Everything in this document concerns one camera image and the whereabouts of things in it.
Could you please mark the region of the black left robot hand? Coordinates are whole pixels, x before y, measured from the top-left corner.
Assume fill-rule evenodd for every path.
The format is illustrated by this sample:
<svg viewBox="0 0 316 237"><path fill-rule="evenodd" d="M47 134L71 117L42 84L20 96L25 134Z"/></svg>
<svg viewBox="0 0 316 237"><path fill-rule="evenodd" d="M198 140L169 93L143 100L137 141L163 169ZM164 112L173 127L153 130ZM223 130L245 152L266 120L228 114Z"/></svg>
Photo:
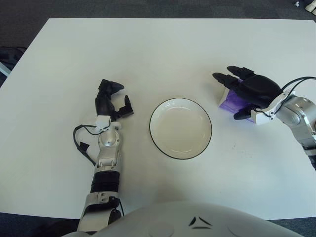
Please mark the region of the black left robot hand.
<svg viewBox="0 0 316 237"><path fill-rule="evenodd" d="M124 106L118 111L115 110L114 105L111 102L111 96L120 90L123 90L124 86L120 83L108 81L102 79L98 87L98 94L95 98L96 113L98 116L110 116L111 121L117 121L121 118L126 118L134 114L129 97L125 95Z"/></svg>

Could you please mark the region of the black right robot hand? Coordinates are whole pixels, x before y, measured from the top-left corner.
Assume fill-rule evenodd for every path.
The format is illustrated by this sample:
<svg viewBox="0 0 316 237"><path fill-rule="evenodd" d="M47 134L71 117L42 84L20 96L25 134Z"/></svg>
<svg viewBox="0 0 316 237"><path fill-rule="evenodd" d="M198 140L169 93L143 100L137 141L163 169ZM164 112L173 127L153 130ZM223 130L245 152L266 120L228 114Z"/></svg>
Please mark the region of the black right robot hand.
<svg viewBox="0 0 316 237"><path fill-rule="evenodd" d="M233 91L239 98L245 100L247 105L234 114L235 120L249 119L251 111L259 112L271 118L263 112L274 99L282 94L281 88L271 79L255 74L245 67L228 66L227 70L233 75L213 73L212 76L227 89Z"/></svg>

